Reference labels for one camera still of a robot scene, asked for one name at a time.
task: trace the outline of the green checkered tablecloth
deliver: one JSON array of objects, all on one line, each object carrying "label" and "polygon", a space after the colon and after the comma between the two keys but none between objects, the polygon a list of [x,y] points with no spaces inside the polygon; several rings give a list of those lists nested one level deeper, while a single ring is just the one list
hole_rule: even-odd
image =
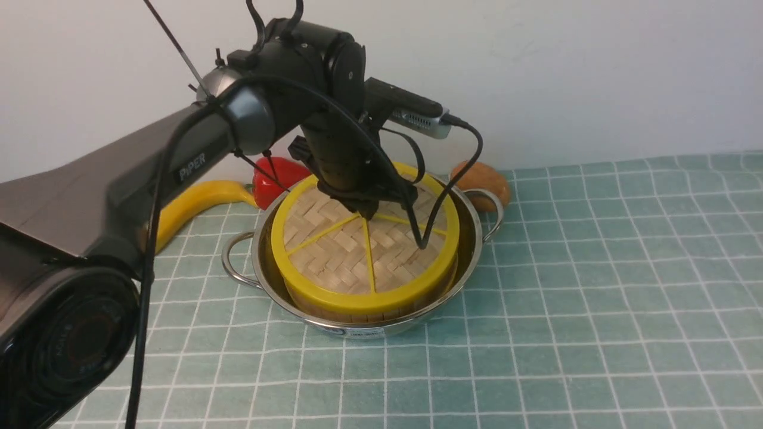
[{"label": "green checkered tablecloth", "polygon": [[[228,279],[221,247],[256,210],[197,217],[156,261],[140,427],[761,427],[763,152],[507,176],[464,292],[387,340],[328,337]],[[131,364],[56,427],[121,427]]]}]

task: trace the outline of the red bell pepper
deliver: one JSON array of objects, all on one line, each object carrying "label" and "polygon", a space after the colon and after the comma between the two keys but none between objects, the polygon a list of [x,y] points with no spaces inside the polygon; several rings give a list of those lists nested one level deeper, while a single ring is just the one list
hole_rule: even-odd
[{"label": "red bell pepper", "polygon": [[[301,164],[293,163],[286,158],[273,156],[271,160],[273,161],[273,167],[275,167],[275,175],[273,174],[273,169],[270,167],[270,162],[267,158],[260,158],[255,163],[259,168],[265,170],[265,173],[268,173],[273,178],[277,178],[278,182],[286,188],[291,187],[310,175],[310,170],[306,169]],[[252,186],[254,201],[257,203],[257,207],[262,210],[267,209],[273,201],[284,192],[284,189],[281,186],[265,177],[258,170],[255,170],[254,172]]]}]

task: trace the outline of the yellow divider strip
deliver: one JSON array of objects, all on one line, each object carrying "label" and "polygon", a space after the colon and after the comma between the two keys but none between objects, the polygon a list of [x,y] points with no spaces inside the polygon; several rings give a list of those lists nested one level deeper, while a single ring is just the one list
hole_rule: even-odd
[{"label": "yellow divider strip", "polygon": [[347,218],[347,219],[345,219],[345,220],[343,220],[341,222],[337,222],[337,223],[331,225],[330,227],[326,228],[325,230],[319,232],[318,234],[315,234],[313,237],[310,237],[307,240],[303,241],[299,246],[296,246],[294,249],[289,250],[286,253],[286,256],[291,256],[292,254],[294,254],[294,252],[296,252],[298,250],[304,249],[308,245],[318,241],[322,236],[330,233],[331,231],[335,231],[335,230],[343,227],[344,225],[346,225],[346,224],[356,220],[359,217],[360,217],[360,214],[355,213],[352,216],[350,216],[349,218]]},{"label": "yellow divider strip", "polygon": [[369,222],[366,219],[363,219],[363,234],[365,235],[365,261],[369,266],[369,287],[371,289],[371,293],[376,293],[374,258],[371,256],[371,233],[369,233]]},{"label": "yellow divider strip", "polygon": [[[377,213],[377,214],[374,214],[374,217],[375,218],[379,218],[379,219],[384,219],[385,221],[395,222],[395,223],[398,223],[398,224],[410,225],[409,221],[406,221],[404,219],[400,219],[400,218],[398,218],[396,216],[390,216],[389,214]],[[424,229],[426,229],[426,228],[427,228],[427,226],[425,224],[419,224],[419,229],[421,229],[422,233],[423,233]],[[432,228],[432,232],[436,233],[436,234],[440,234],[440,235],[447,235],[448,234],[447,232],[445,232],[443,230],[440,230],[440,229],[437,229],[437,228]]]}]

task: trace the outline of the pot handle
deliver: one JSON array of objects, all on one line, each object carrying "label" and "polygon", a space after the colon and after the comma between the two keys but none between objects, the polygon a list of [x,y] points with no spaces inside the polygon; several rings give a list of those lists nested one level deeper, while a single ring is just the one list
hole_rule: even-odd
[{"label": "pot handle", "polygon": [[493,205],[495,206],[495,225],[488,231],[487,234],[485,234],[482,238],[482,243],[487,243],[490,239],[493,238],[493,236],[498,232],[498,230],[501,229],[501,225],[504,224],[504,205],[501,203],[501,199],[498,198],[497,195],[495,195],[493,192],[488,191],[487,189],[467,189],[464,191],[466,195],[469,194],[479,194],[480,196],[483,196],[487,199],[489,199]]},{"label": "pot handle", "polygon": [[235,246],[236,244],[244,240],[249,240],[252,237],[254,237],[254,231],[242,232],[241,234],[238,234],[237,236],[231,238],[227,243],[225,243],[225,247],[223,247],[223,254],[222,254],[223,269],[225,270],[225,273],[231,279],[236,280],[237,283],[244,286],[252,286],[258,289],[262,289],[262,284],[260,284],[259,281],[255,279],[250,279],[249,277],[239,273],[233,267],[233,264],[230,263],[230,252],[231,250],[233,250],[233,246]]}]

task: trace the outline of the white wall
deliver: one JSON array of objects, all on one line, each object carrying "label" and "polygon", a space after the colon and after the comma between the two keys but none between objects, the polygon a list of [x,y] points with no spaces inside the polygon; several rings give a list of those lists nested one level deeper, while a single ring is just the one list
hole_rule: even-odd
[{"label": "white wall", "polygon": [[[154,1],[202,70],[215,47],[253,42],[243,0]],[[255,3],[266,21],[293,8]],[[762,18],[761,0],[308,0],[304,15],[364,43],[369,76],[476,125],[500,168],[762,148]],[[0,182],[193,99],[140,0],[0,2],[0,62]],[[437,172],[473,147],[460,131],[419,140]],[[385,146],[410,159],[402,140]],[[211,177],[250,168],[228,159]]]}]

